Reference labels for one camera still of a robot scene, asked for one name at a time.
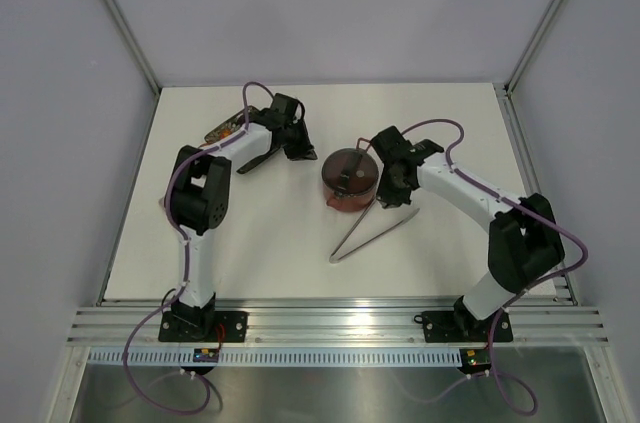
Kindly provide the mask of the red steel lunch box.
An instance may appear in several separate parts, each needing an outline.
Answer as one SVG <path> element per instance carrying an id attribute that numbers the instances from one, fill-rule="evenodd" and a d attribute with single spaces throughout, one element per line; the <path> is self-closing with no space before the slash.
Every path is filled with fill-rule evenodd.
<path id="1" fill-rule="evenodd" d="M 375 198 L 379 175 L 377 163 L 362 149 L 331 153 L 321 169 L 325 204 L 344 213 L 364 210 Z"/>

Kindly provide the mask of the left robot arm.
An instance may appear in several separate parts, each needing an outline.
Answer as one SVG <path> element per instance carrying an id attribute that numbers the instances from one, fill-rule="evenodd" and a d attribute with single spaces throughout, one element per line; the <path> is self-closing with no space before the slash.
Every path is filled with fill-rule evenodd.
<path id="1" fill-rule="evenodd" d="M 228 211 L 231 176 L 252 171 L 280 151 L 290 161 L 315 160 L 305 114 L 301 101 L 275 93 L 266 108 L 246 104 L 202 147 L 179 150 L 164 197 L 167 219 L 184 249 L 169 314 L 195 341 L 208 339 L 216 328 L 212 237 Z"/>

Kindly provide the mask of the grey transparent lid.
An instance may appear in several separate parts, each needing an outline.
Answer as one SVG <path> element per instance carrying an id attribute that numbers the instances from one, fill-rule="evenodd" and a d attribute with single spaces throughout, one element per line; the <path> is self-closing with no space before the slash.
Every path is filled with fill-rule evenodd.
<path id="1" fill-rule="evenodd" d="M 334 151 L 326 157 L 321 168 L 325 195 L 338 200 L 372 197 L 379 178 L 380 170 L 374 158 L 356 147 Z"/>

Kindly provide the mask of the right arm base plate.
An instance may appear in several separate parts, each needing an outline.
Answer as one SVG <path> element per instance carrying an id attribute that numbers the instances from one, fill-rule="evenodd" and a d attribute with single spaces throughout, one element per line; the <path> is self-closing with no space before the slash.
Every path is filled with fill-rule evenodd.
<path id="1" fill-rule="evenodd" d="M 454 310 L 427 310 L 416 314 L 413 322 L 423 331 L 426 343 L 497 343 L 514 340 L 509 316 L 494 312 L 484 320 L 463 316 Z"/>

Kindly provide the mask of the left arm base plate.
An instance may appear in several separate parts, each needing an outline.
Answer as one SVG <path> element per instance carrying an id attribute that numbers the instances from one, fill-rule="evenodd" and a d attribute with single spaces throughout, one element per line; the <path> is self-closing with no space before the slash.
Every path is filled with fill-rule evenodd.
<path id="1" fill-rule="evenodd" d="M 243 343 L 249 314 L 243 311 L 216 311 L 209 321 L 189 321 L 165 312 L 158 340 L 163 343 Z"/>

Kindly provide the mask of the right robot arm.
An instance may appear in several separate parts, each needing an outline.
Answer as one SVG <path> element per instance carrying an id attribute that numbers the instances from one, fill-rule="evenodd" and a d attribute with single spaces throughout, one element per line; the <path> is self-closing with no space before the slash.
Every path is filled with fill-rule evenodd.
<path id="1" fill-rule="evenodd" d="M 412 143 L 391 126 L 371 146 L 383 164 L 376 198 L 385 208 L 411 202 L 423 189 L 446 200 L 488 235 L 488 270 L 459 297 L 452 327 L 465 339 L 484 333 L 498 310 L 564 260 L 565 250 L 550 202 L 534 193 L 520 198 L 465 173 L 451 148 L 425 139 Z"/>

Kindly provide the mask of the metal food tongs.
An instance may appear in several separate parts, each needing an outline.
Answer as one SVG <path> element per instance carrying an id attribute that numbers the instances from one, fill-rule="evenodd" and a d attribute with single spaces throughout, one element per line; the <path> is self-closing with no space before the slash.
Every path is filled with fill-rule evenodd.
<path id="1" fill-rule="evenodd" d="M 404 209 L 383 209 L 379 203 L 372 203 L 341 237 L 328 261 L 337 264 L 352 257 L 410 222 L 419 212 L 415 205 Z"/>

